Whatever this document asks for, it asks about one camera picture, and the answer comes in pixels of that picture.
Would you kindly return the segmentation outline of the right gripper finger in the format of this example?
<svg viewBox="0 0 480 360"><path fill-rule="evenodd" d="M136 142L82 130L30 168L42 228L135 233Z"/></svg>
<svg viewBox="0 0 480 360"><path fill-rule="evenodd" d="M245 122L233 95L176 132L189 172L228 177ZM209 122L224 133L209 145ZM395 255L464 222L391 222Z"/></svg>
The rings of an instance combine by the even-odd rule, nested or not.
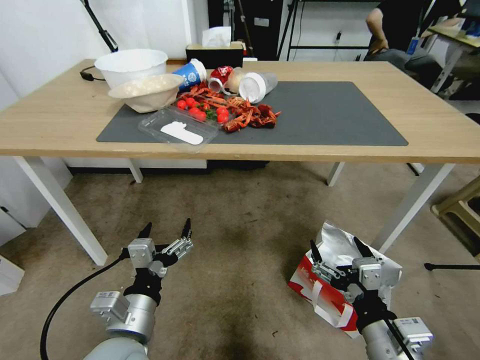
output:
<svg viewBox="0 0 480 360"><path fill-rule="evenodd" d="M332 280L344 281L351 274L351 266L338 266L333 268L329 266L321 257L320 251L313 239L309 241L310 253L312 260L311 271L324 281L331 282Z"/></svg>
<svg viewBox="0 0 480 360"><path fill-rule="evenodd" d="M374 258L374 254L372 253L370 247L363 243L360 239L358 239L356 236L353 237L353 241L361 254L362 258Z"/></svg>

